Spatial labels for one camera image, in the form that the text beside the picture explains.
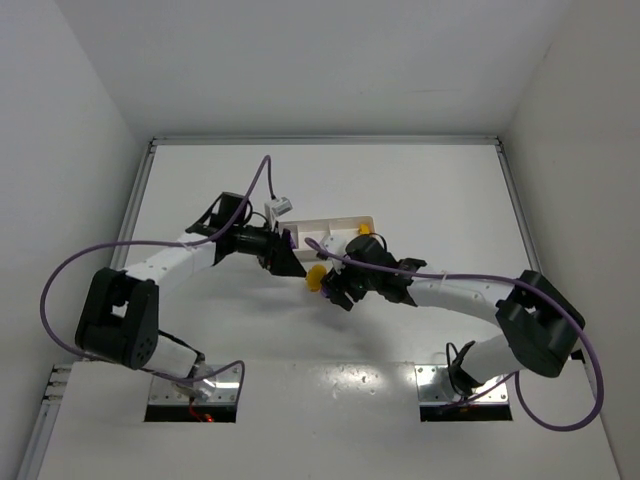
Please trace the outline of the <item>yellow rounded lego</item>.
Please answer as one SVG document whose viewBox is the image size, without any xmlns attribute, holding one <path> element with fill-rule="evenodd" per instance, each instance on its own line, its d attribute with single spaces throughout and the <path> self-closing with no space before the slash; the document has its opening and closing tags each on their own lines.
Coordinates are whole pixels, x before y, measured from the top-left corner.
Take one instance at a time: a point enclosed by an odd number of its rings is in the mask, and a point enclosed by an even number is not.
<svg viewBox="0 0 640 480">
<path fill-rule="evenodd" d="M 327 274 L 327 269 L 324 265 L 314 265 L 305 277 L 306 286 L 311 292 L 319 292 L 322 289 L 322 279 Z"/>
</svg>

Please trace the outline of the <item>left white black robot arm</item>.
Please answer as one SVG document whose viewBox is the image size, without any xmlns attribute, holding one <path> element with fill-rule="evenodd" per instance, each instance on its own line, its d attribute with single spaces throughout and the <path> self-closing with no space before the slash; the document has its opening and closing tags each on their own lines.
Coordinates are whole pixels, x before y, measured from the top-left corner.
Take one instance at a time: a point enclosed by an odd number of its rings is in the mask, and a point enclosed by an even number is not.
<svg viewBox="0 0 640 480">
<path fill-rule="evenodd" d="M 248 200 L 224 192 L 174 246 L 122 270 L 99 270 L 76 329 L 76 346 L 131 370 L 175 379 L 203 372 L 201 352 L 160 330 L 162 299 L 234 253 L 255 257 L 274 276 L 304 277 L 290 231 L 277 225 L 291 208 L 287 198 L 272 198 L 265 205 L 263 224 L 254 226 L 249 222 L 253 209 Z"/>
</svg>

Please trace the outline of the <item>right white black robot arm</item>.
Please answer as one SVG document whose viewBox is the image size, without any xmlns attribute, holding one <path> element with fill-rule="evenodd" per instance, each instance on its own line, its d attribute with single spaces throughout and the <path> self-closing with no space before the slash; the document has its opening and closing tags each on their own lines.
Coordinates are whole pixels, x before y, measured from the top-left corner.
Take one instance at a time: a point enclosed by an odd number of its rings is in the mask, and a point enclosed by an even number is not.
<svg viewBox="0 0 640 480">
<path fill-rule="evenodd" d="M 331 234 L 319 257 L 331 270 L 321 279 L 329 301 L 346 311 L 369 292 L 411 307 L 434 307 L 486 321 L 500 332 L 470 341 L 448 361 L 445 391 L 469 397 L 488 380 L 521 370 L 558 377 L 575 348 L 584 318 L 540 273 L 524 271 L 516 286 L 486 280 L 435 278 L 421 259 L 397 260 L 373 235 L 351 240 Z"/>
</svg>

